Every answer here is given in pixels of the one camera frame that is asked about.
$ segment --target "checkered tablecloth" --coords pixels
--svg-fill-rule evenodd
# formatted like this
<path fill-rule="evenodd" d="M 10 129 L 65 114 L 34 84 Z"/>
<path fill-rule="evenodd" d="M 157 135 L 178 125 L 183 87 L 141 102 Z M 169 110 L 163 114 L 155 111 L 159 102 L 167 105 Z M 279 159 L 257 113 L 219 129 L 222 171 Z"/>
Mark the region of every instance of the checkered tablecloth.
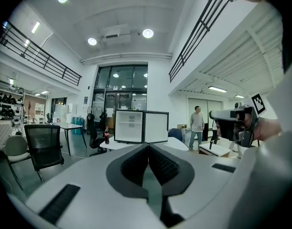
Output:
<path fill-rule="evenodd" d="M 11 121 L 0 120 L 0 150 L 3 149 L 3 145 L 5 144 L 7 138 L 11 135 L 11 133 Z"/>

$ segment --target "blue chair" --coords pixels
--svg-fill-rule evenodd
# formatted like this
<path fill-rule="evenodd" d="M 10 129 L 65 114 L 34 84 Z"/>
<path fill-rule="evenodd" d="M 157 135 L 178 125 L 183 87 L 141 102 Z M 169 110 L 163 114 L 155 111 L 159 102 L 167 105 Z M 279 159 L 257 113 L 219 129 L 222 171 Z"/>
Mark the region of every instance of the blue chair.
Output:
<path fill-rule="evenodd" d="M 172 128 L 170 132 L 168 133 L 168 137 L 175 137 L 179 141 L 183 140 L 182 131 L 177 128 Z"/>

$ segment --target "bottle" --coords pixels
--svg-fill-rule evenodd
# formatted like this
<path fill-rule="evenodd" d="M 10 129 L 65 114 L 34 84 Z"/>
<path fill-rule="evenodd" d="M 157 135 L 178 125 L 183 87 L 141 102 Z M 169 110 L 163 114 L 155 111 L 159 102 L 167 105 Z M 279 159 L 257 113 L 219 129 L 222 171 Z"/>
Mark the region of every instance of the bottle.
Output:
<path fill-rule="evenodd" d="M 104 143 L 109 144 L 109 137 L 110 137 L 109 127 L 106 126 L 106 130 L 104 131 Z"/>

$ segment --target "white chair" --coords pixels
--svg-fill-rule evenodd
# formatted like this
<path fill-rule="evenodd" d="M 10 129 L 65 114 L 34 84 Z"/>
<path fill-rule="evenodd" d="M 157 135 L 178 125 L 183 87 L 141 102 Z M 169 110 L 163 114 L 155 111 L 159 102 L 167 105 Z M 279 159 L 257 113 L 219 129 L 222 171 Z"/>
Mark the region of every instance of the white chair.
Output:
<path fill-rule="evenodd" d="M 3 152 L 7 156 L 7 163 L 14 178 L 16 179 L 20 188 L 23 190 L 11 165 L 31 158 L 30 154 L 27 152 L 26 140 L 20 135 L 13 135 L 8 137 L 5 145 L 3 146 Z"/>

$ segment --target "black metal railing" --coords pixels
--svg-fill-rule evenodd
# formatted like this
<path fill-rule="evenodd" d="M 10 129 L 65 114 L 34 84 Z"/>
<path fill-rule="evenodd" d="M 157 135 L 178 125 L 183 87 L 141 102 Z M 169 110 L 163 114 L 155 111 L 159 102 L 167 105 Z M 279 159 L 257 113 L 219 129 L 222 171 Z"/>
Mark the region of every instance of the black metal railing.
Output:
<path fill-rule="evenodd" d="M 181 53 L 177 57 L 173 67 L 169 72 L 170 82 L 175 78 L 180 69 L 201 43 L 205 35 L 215 23 L 218 16 L 224 10 L 229 0 L 209 0 L 201 13 L 193 31 L 186 41 Z"/>
<path fill-rule="evenodd" d="M 2 26 L 3 34 L 0 43 L 3 46 L 53 75 L 78 86 L 81 75 L 48 54 L 9 21 L 3 23 Z"/>

